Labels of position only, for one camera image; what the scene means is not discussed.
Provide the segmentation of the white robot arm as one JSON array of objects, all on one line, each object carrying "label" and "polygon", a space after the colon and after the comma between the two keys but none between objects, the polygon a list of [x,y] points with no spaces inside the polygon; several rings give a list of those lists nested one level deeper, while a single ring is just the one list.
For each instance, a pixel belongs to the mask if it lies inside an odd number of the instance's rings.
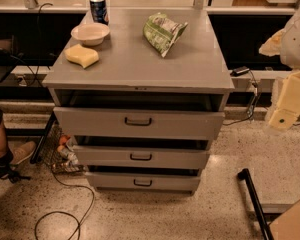
[{"label": "white robot arm", "polygon": [[272,105],[266,115],[266,132],[279,135],[300,117],[300,7],[283,29],[261,45],[259,53],[269,57],[278,55],[281,63],[292,69],[284,79],[275,80]]}]

